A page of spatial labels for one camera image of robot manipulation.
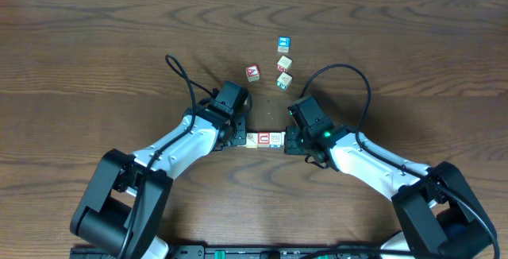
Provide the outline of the plain cream wooden block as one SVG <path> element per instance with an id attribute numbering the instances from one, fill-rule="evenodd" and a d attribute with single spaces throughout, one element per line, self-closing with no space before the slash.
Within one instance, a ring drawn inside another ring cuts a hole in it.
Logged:
<path id="1" fill-rule="evenodd" d="M 281 132 L 281 146 L 286 143 L 286 132 Z"/>

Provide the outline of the blue-edged number 3 block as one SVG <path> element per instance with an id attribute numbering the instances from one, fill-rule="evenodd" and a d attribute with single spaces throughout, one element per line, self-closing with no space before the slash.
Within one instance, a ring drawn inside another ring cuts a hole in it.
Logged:
<path id="1" fill-rule="evenodd" d="M 280 148 L 283 144 L 283 134 L 280 132 L 269 133 L 269 147 Z"/>

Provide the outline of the red U wooden block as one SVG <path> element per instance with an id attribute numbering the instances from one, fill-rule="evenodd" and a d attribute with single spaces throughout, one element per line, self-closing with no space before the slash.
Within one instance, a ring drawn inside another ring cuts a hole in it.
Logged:
<path id="1" fill-rule="evenodd" d="M 257 134 L 257 136 L 258 136 L 257 145 L 259 147 L 269 147 L 270 146 L 271 137 L 270 137 L 269 132 L 259 132 Z"/>

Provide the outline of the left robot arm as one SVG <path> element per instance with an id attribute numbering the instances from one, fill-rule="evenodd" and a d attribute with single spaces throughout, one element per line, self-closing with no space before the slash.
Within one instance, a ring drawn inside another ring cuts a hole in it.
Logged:
<path id="1" fill-rule="evenodd" d="M 164 258 L 158 238 L 174 180 L 218 145 L 246 141 L 248 91 L 230 81 L 200 102 L 152 145 L 131 154 L 111 149 L 98 166 L 72 216 L 70 231 L 116 258 Z"/>

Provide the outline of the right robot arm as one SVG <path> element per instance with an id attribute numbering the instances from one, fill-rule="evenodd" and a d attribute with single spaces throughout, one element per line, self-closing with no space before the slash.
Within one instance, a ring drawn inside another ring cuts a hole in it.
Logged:
<path id="1" fill-rule="evenodd" d="M 370 258 L 473 258 L 488 246 L 500 256 L 495 228 L 460 170 L 406 160 L 370 142 L 357 128 L 336 126 L 315 97 L 288 107 L 288 154 L 353 176 L 389 199 L 401 230 L 378 247 L 352 247 Z"/>

